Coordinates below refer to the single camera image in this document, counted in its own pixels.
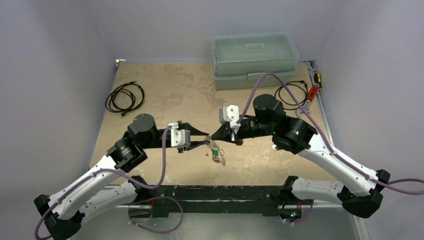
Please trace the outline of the key with green tag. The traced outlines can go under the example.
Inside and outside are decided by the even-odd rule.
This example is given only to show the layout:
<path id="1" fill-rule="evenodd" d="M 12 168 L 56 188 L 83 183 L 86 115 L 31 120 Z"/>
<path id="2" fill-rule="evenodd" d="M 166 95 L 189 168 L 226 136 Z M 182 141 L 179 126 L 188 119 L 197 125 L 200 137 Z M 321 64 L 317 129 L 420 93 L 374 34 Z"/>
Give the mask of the key with green tag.
<path id="1" fill-rule="evenodd" d="M 213 149 L 211 152 L 212 152 L 212 155 L 213 155 L 213 156 L 216 156 L 216 157 L 217 157 L 217 156 L 219 156 L 219 155 L 220 155 L 220 151 L 219 151 L 219 150 L 217 150 L 217 149 Z"/>

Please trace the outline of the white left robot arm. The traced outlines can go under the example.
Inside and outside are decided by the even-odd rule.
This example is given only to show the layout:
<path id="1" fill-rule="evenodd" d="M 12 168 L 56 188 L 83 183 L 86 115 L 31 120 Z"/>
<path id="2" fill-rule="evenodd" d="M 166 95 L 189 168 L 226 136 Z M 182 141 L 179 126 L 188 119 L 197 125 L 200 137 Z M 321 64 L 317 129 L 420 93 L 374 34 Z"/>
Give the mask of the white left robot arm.
<path id="1" fill-rule="evenodd" d="M 122 138 L 105 155 L 73 183 L 52 195 L 41 194 L 34 204 L 41 218 L 34 237 L 42 239 L 39 230 L 44 225 L 46 239 L 67 240 L 83 223 L 122 204 L 146 203 L 149 191 L 162 186 L 166 175 L 168 148 L 190 150 L 206 144 L 192 141 L 192 136 L 207 136 L 188 122 L 177 121 L 166 128 L 157 128 L 154 117 L 143 113 L 128 125 Z M 147 160 L 146 149 L 161 150 L 161 173 L 156 184 L 147 184 L 142 177 L 129 176 L 135 167 Z"/>

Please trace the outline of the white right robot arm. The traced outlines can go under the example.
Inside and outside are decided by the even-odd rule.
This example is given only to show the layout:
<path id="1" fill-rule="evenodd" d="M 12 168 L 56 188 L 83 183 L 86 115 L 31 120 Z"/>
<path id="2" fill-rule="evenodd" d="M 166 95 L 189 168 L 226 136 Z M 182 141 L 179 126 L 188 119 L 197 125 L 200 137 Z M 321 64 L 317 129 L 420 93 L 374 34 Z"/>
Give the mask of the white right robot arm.
<path id="1" fill-rule="evenodd" d="M 237 146 L 245 139 L 271 136 L 273 149 L 287 151 L 307 159 L 334 176 L 333 181 L 309 180 L 289 176 L 279 193 L 268 193 L 266 199 L 282 204 L 296 204 L 301 200 L 319 200 L 341 205 L 350 214 L 369 218 L 381 206 L 383 186 L 390 174 L 360 165 L 343 153 L 330 150 L 324 135 L 306 121 L 287 116 L 283 103 L 270 94 L 254 98 L 254 115 L 236 124 L 238 107 L 224 106 L 219 111 L 220 128 L 202 141 L 193 141 L 190 148 L 206 145 L 217 150 L 219 141 Z"/>

